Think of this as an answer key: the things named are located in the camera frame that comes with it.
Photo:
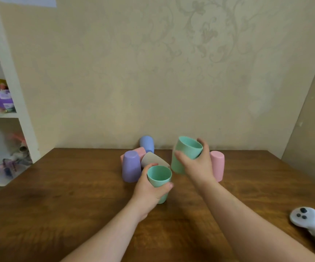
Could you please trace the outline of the white shelf unit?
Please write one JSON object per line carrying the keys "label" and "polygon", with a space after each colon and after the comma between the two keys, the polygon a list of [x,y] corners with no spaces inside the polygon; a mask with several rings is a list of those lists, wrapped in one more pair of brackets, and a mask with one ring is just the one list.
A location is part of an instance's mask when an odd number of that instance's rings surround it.
{"label": "white shelf unit", "polygon": [[[27,105],[20,85],[20,79],[12,58],[5,27],[3,26],[1,13],[0,64],[16,109],[16,112],[11,113],[0,111],[0,163],[2,163],[3,159],[13,158],[13,154],[17,150],[17,144],[16,139],[12,137],[12,134],[16,133],[17,129],[21,130],[23,133],[32,163],[36,163],[42,158],[42,155],[40,154],[38,140],[27,110]],[[11,177],[5,177],[0,174],[0,190],[11,181]]]}

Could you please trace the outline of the beige plastic cup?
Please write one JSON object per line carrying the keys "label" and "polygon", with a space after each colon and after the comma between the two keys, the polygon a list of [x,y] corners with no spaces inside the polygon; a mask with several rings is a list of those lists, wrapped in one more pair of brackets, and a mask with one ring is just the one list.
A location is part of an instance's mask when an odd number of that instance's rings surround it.
{"label": "beige plastic cup", "polygon": [[162,159],[161,157],[152,152],[147,152],[142,157],[141,167],[144,168],[151,163],[157,163],[160,166],[168,167],[169,169],[171,168],[171,166],[164,159]]}

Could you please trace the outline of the grey and pink toy figure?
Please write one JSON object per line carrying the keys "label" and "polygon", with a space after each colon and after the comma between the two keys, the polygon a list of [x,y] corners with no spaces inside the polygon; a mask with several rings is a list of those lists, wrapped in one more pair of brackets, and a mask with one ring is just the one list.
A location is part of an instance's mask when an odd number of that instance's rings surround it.
{"label": "grey and pink toy figure", "polygon": [[4,158],[0,163],[0,174],[4,177],[13,179],[17,174],[33,164],[29,147],[23,133],[13,133],[10,138],[17,141],[17,150],[10,158]]}

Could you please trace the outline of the purple plastic cup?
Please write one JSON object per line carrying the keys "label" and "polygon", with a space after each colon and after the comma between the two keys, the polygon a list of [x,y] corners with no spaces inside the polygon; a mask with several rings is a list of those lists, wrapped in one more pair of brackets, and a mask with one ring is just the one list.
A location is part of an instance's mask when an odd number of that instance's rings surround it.
{"label": "purple plastic cup", "polygon": [[127,183],[137,182],[141,176],[141,162],[135,150],[127,151],[123,156],[122,178]]}

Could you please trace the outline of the person's right forearm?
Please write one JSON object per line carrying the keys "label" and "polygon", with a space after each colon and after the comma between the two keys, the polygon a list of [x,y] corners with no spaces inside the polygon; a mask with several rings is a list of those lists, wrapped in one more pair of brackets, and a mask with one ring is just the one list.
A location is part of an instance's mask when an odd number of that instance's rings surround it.
{"label": "person's right forearm", "polygon": [[241,262],[315,262],[315,254],[263,219],[215,180],[193,181]]}

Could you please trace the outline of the person's left hand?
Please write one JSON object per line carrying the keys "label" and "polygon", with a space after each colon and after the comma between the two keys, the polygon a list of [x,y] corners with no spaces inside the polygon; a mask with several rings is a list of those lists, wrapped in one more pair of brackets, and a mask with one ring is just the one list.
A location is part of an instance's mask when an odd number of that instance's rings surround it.
{"label": "person's left hand", "polygon": [[139,221],[144,220],[149,212],[156,206],[148,195],[148,181],[145,168],[141,173],[141,176],[135,186],[132,198],[129,202],[129,204],[133,206],[134,211],[138,215]]}

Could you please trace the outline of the white paper sheet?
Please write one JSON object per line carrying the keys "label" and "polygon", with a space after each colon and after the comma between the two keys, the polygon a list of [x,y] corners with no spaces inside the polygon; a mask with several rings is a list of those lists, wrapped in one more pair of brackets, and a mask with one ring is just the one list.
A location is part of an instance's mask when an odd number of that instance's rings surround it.
{"label": "white paper sheet", "polygon": [[56,0],[0,0],[2,3],[56,8]]}

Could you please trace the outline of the small mint green cup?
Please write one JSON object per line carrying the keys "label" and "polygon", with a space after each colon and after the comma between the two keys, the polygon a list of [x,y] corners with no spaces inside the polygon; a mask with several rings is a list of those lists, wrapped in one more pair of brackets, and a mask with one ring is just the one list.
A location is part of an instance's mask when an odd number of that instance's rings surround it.
{"label": "small mint green cup", "polygon": [[146,176],[148,181],[148,195],[154,204],[163,204],[168,194],[164,196],[156,196],[156,188],[171,182],[172,171],[168,167],[160,166],[157,164],[149,164],[146,168]]}

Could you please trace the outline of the pink plastic cup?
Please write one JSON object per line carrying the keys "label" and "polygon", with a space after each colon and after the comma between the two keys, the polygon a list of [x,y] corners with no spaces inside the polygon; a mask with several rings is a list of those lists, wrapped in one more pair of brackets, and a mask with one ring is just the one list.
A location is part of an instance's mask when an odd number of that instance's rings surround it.
{"label": "pink plastic cup", "polygon": [[222,181],[225,168],[225,156],[220,151],[210,152],[213,176],[217,182]]}
{"label": "pink plastic cup", "polygon": [[[139,147],[139,148],[136,148],[136,149],[133,149],[133,151],[136,151],[140,157],[140,162],[142,161],[142,158],[145,156],[146,154],[146,150],[144,149],[144,147]],[[120,156],[120,162],[121,162],[121,165],[123,163],[123,158],[124,158],[124,154],[122,154]]]}

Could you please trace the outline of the purple container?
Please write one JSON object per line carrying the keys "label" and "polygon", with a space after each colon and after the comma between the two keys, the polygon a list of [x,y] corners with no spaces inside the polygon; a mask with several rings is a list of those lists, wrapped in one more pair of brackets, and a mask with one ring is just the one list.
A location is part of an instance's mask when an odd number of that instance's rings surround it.
{"label": "purple container", "polygon": [[13,110],[15,108],[10,90],[0,90],[0,108],[3,110]]}

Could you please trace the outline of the large mint green cup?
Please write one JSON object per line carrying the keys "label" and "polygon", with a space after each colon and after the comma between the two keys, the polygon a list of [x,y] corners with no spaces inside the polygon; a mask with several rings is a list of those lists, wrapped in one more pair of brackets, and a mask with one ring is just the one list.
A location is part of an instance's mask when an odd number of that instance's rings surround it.
{"label": "large mint green cup", "polygon": [[203,145],[195,139],[187,136],[180,136],[172,152],[171,169],[174,173],[185,174],[182,163],[176,158],[175,151],[183,152],[188,158],[194,160],[202,152]]}

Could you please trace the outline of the person's right hand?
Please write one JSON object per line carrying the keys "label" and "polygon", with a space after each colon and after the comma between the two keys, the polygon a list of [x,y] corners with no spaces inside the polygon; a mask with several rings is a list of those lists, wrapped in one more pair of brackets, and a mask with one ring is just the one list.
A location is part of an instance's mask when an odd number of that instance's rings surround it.
{"label": "person's right hand", "polygon": [[206,186],[218,184],[218,182],[213,176],[210,150],[207,142],[201,138],[197,138],[197,141],[203,145],[203,150],[201,154],[193,160],[193,168],[185,169],[185,173],[196,189],[203,190]]}

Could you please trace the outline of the blue plastic cup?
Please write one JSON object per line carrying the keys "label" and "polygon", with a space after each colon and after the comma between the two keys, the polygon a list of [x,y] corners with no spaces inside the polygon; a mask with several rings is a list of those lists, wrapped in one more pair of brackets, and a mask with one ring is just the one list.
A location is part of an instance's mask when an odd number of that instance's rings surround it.
{"label": "blue plastic cup", "polygon": [[151,152],[154,153],[155,145],[154,139],[151,136],[145,135],[142,136],[139,140],[140,147],[143,147],[146,153]]}

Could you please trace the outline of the person's left forearm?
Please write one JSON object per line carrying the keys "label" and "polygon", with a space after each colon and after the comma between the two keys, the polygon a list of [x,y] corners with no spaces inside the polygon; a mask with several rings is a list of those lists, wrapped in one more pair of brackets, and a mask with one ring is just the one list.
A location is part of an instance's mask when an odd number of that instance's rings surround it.
{"label": "person's left forearm", "polygon": [[130,200],[99,232],[60,262],[120,262],[139,222],[150,211],[149,204]]}

